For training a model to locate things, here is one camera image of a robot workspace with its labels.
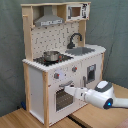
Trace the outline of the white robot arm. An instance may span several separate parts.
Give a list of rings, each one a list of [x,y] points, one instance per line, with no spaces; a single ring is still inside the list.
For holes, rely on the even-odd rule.
[[[66,86],[64,91],[76,99],[82,100],[101,109],[128,109],[128,98],[117,98],[114,94],[113,85],[107,81],[99,82],[94,89]]]

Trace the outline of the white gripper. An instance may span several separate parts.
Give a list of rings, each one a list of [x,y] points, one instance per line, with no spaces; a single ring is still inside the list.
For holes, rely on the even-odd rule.
[[[71,96],[73,96],[74,98],[84,101],[85,95],[86,95],[86,92],[88,91],[88,89],[66,86],[64,88],[64,91],[66,93],[70,94]]]

